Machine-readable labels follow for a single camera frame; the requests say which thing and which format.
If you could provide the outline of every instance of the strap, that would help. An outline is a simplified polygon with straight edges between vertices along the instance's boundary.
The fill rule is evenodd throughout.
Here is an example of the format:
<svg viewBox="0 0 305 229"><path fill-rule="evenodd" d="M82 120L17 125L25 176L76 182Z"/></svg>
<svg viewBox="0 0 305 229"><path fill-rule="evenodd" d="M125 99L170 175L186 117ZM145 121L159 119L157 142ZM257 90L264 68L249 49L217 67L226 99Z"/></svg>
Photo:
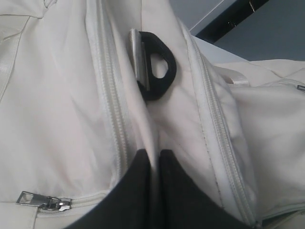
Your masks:
<svg viewBox="0 0 305 229"><path fill-rule="evenodd" d="M241 73L231 70L231 69L225 69L221 67L214 66L214 69L218 74L222 76L224 81L229 84L230 86L236 86L236 87L249 87L249 81L248 79L242 75Z"/></svg>

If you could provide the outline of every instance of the zipper track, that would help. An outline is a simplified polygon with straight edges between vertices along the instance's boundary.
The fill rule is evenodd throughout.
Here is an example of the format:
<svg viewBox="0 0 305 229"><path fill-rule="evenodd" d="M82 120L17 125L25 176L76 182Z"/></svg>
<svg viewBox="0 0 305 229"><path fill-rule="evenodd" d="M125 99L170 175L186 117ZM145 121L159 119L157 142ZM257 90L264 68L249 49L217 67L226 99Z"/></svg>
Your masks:
<svg viewBox="0 0 305 229"><path fill-rule="evenodd" d="M102 105L105 105L108 111L116 148L117 177L112 181L113 187L127 170L127 140L114 81L111 56L111 48L114 48L114 45L110 43L113 40L112 31L103 3L103 0L87 0L86 28L97 76L98 91L100 97L105 101L105 104Z"/></svg>
<svg viewBox="0 0 305 229"><path fill-rule="evenodd" d="M206 64L204 59L201 56L200 51L194 40L191 38L190 34L184 26L182 25L183 33L185 34L185 39L187 45L190 48L190 45L195 50L196 60L198 60L200 65L200 72L202 76L202 82L204 87L204 92L207 97L209 110L211 112L211 117L213 121L213 126L217 135L217 142L220 147L222 154L222 160L225 166L226 174L230 182L231 190L234 194L234 199L239 209L239 212L242 216L243 221L251 226L255 226L256 219L254 217L255 210L251 205L251 201L247 196L243 178L239 170L231 142L229 140L228 127L223 118L223 112L220 107L220 104L215 96L214 87L212 85L211 79L208 75Z"/></svg>
<svg viewBox="0 0 305 229"><path fill-rule="evenodd" d="M73 198L71 200L71 209L66 211L47 211L43 209L38 209L37 217L50 218L84 214L85 212L91 210L95 205L100 203L108 195L109 192L110 190L106 190L89 197Z"/></svg>

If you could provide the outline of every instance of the white bag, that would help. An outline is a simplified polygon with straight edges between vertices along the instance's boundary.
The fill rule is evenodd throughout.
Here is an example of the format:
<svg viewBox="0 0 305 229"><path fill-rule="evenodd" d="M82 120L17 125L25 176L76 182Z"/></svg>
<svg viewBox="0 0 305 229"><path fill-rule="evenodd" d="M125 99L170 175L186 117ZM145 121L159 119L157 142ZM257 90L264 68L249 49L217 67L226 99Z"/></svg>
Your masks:
<svg viewBox="0 0 305 229"><path fill-rule="evenodd" d="M159 100L140 93L131 29L155 34L176 59ZM305 63L220 66L250 86L226 83L232 71L216 72L165 0L0 0L3 228L68 226L111 192L142 148L153 193L158 154L171 149L204 193L251 227L305 210ZM161 75L166 64L153 69ZM24 190L70 198L71 209L16 205Z"/></svg>

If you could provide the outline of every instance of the zipper teeth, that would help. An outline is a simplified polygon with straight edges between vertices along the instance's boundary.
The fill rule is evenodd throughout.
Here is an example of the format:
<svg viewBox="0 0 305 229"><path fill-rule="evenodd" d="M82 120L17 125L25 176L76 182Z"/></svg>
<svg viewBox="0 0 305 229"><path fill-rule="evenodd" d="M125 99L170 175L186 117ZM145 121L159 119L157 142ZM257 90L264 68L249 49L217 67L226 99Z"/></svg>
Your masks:
<svg viewBox="0 0 305 229"><path fill-rule="evenodd" d="M127 169L127 146L126 146L126 139L123 129L123 121L122 121L122 114L120 109L120 104L118 101L118 96L115 88L115 82L114 82L114 74L113 74L113 65L109 50L109 38L110 35L109 32L107 32L107 29L110 29L107 24L107 13L104 7L102 6L103 1L96 0L96 22L95 26L97 31L99 31L99 28L101 29L101 43L102 43L102 49L100 48L100 39L99 35L95 34L94 38L94 45L97 52L98 57L98 71L100 75L100 81L101 81L101 89L102 93L106 100L106 106L110 113L110 123L111 127L113 129L113 139L114 144L116 148L116 157L117 157L117 180L114 184L118 182L118 179L122 177L122 167L124 167L124 170Z"/></svg>
<svg viewBox="0 0 305 229"><path fill-rule="evenodd" d="M222 117L222 110L219 108L219 103L216 100L215 92L211 83L211 80L209 77L204 77L204 75L208 75L207 68L205 65L204 60L202 59L202 56L192 40L193 47L195 48L197 58L201 61L199 61L202 78L203 78L203 84L206 88L206 91L208 93L208 103L210 105L210 109L212 112L212 118L213 123L215 126L216 134L217 134L217 140L219 142L219 145L221 147L222 156L224 159L224 163L226 166L227 174L230 180L231 188L234 193L234 197L236 200L236 203L238 205L238 208L240 209L240 212L242 214L242 217L244 218L245 222L248 224L254 224L255 218L253 216L253 213L251 211L249 200L247 198L247 195L245 193L244 185L241 181L240 177L240 171L239 168L236 166L236 158L234 157L232 153L232 149L228 140L228 131L225 128L224 125L224 119Z"/></svg>

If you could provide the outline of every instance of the wall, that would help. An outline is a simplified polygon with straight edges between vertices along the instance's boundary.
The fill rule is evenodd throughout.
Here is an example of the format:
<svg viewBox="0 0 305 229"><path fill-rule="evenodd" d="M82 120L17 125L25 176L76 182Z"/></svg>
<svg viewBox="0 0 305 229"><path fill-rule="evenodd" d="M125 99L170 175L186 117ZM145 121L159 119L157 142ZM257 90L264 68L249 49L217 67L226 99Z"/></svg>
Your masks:
<svg viewBox="0 0 305 229"><path fill-rule="evenodd" d="M269 0L215 43L247 60L305 61L305 0Z"/></svg>

